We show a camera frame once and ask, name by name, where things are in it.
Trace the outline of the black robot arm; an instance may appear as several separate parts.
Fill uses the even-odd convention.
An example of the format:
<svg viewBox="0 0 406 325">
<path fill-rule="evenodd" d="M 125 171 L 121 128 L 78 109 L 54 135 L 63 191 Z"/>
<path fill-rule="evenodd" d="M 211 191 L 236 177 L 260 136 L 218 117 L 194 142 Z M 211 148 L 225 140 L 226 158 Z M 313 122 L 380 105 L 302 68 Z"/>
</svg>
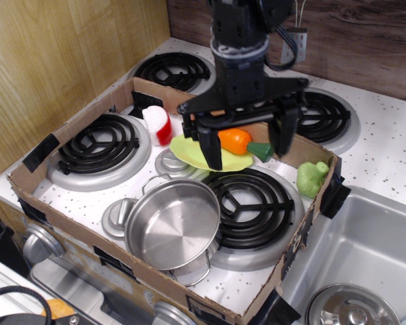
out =
<svg viewBox="0 0 406 325">
<path fill-rule="evenodd" d="M 282 71 L 286 64 L 267 59 L 269 34 L 277 33 L 293 52 L 297 46 L 282 26 L 292 11 L 291 1 L 211 1 L 212 39 L 216 81 L 203 94 L 180 104 L 183 134 L 199 142 L 211 169 L 223 168 L 218 132 L 264 122 L 269 143 L 285 155 L 296 133 L 300 109 L 305 106 L 304 78 L 271 78 L 265 68 Z"/>
</svg>

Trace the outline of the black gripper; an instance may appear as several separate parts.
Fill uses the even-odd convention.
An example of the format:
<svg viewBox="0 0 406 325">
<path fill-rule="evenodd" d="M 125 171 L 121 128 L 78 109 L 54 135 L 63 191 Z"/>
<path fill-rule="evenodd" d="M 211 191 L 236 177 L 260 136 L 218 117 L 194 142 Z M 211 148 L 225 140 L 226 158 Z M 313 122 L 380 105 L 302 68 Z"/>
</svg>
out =
<svg viewBox="0 0 406 325">
<path fill-rule="evenodd" d="M 198 135 L 200 149 L 210 169 L 223 168 L 218 131 L 267 123 L 269 142 L 278 157 L 286 155 L 305 104 L 309 80 L 269 77 L 266 53 L 213 52 L 215 84 L 177 108 L 185 135 Z"/>
</svg>

